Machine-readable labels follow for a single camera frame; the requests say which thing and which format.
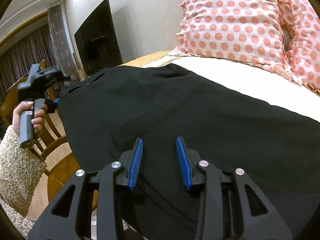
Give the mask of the cream fleece sleeve forearm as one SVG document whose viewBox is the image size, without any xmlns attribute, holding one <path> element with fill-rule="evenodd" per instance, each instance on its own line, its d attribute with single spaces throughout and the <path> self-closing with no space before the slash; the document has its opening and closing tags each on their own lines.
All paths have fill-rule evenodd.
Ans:
<svg viewBox="0 0 320 240">
<path fill-rule="evenodd" d="M 35 222 L 27 217 L 35 189 L 46 170 L 46 163 L 29 149 L 22 149 L 10 125 L 1 142 L 1 207 L 25 238 Z"/>
</svg>

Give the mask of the person's left hand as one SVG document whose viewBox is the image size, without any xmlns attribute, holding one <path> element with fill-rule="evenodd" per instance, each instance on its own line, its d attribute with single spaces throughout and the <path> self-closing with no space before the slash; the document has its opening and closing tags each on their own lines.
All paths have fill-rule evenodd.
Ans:
<svg viewBox="0 0 320 240">
<path fill-rule="evenodd" d="M 20 136 L 21 114 L 23 111 L 31 109 L 31 107 L 33 107 L 33 104 L 34 103 L 31 101 L 23 101 L 13 111 L 12 127 L 18 136 Z M 42 133 L 44 127 L 44 116 L 47 110 L 47 105 L 43 103 L 41 109 L 35 112 L 35 118 L 33 118 L 33 120 L 31 121 L 36 135 L 40 135 Z"/>
</svg>

